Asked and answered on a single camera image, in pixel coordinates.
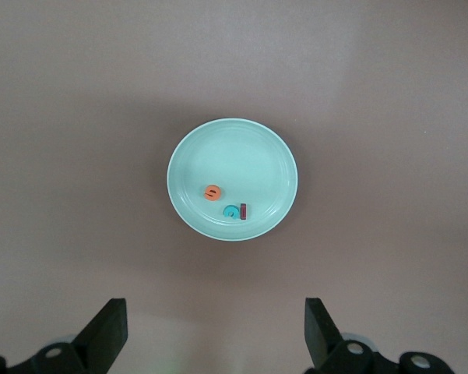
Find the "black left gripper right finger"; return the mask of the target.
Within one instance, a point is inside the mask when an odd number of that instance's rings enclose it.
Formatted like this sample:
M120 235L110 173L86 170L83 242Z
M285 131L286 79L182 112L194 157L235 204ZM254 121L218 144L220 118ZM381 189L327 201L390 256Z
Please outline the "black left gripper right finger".
M313 366L304 374L455 374L435 355L407 351L392 362L368 345L345 339L320 298L306 298L304 338Z

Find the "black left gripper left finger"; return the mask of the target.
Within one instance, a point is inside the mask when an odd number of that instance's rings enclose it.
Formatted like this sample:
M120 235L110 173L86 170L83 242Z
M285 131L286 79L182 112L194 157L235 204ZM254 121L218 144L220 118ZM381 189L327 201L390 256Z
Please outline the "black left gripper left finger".
M126 300L112 298L71 342L45 346L10 367L0 356L0 374L107 374L127 340Z

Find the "brown paper table cover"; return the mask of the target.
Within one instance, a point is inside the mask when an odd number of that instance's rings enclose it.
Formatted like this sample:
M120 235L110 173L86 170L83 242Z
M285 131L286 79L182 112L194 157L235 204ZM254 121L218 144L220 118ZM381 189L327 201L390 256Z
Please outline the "brown paper table cover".
M289 214L246 242L167 194L216 118L297 162ZM125 298L111 374L302 374L307 297L468 374L468 1L0 0L0 355Z

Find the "green plate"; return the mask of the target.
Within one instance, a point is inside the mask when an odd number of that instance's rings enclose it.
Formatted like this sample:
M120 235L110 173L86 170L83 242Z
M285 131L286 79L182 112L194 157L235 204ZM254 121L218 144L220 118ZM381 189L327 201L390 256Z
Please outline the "green plate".
M208 185L222 195L207 200ZM274 229L297 195L294 156L268 127L241 118L222 118L192 130L176 146L167 169L167 191L178 216L209 238L240 242ZM247 219L223 215L225 206L247 204Z

